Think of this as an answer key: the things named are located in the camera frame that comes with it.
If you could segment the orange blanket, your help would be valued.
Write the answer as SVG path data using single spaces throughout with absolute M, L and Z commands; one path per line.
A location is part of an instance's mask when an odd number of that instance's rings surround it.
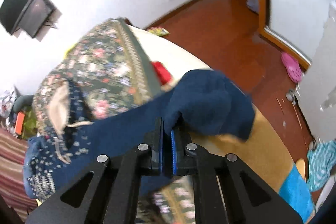
M 268 120 L 257 109 L 247 141 L 231 135 L 204 136 L 192 133 L 191 139 L 210 153 L 225 156 L 234 153 L 257 173 L 308 223 L 315 206 L 306 181 L 297 169 L 288 149 Z

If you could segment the navy patterned hooded garment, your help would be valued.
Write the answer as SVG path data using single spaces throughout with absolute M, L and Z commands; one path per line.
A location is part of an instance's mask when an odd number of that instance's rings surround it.
M 187 72 L 171 91 L 124 113 L 93 121 L 81 90 L 63 86 L 66 104 L 44 136 L 29 139 L 23 185 L 29 198 L 46 200 L 98 155 L 116 157 L 170 135 L 178 122 L 206 136 L 247 140 L 255 118 L 251 99 L 217 71 Z

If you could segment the striped brown curtain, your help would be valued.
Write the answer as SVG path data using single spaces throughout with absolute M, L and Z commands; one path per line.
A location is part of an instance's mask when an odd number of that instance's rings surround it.
M 37 207 L 37 202 L 26 194 L 23 184 L 27 142 L 14 138 L 4 129 L 1 129 L 0 138 L 1 196 L 25 221 L 28 214 Z

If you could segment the orange box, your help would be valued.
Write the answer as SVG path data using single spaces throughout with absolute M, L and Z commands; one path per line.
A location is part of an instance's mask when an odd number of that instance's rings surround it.
M 22 111 L 18 112 L 17 120 L 15 122 L 15 133 L 18 135 L 22 134 L 24 119 L 25 119 L 25 113 Z

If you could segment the small wall monitor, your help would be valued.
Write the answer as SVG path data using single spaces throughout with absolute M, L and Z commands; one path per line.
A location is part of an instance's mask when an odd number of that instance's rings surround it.
M 20 29 L 35 38 L 55 10 L 56 7 L 50 0 L 33 0 L 19 22 Z

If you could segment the green covered cabinet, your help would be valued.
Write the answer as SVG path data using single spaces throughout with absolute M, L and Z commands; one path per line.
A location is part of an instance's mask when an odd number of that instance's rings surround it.
M 30 108 L 29 110 L 25 111 L 22 138 L 27 140 L 35 136 L 37 131 L 37 118 L 32 108 Z

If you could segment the grey plush pillow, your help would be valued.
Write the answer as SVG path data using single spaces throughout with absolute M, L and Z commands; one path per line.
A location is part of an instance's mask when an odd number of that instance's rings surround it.
M 30 107 L 33 104 L 33 95 L 25 95 L 18 97 L 13 105 L 13 112 L 18 113 L 22 111 L 25 107 Z

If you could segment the floral bedspread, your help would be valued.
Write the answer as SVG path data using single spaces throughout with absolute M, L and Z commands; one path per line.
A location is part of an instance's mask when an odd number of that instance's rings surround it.
M 161 92 L 159 79 L 137 38 L 122 19 L 108 19 L 84 35 L 42 81 L 34 95 L 40 138 L 30 141 L 24 182 L 45 201 L 56 190 L 57 170 L 84 158 L 84 128 L 143 105 Z

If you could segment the pink slipper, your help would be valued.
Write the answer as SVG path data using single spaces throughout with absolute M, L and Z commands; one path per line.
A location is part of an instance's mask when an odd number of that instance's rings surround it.
M 298 61 L 286 52 L 281 53 L 281 61 L 286 69 L 289 78 L 294 83 L 299 83 L 302 80 L 302 70 Z

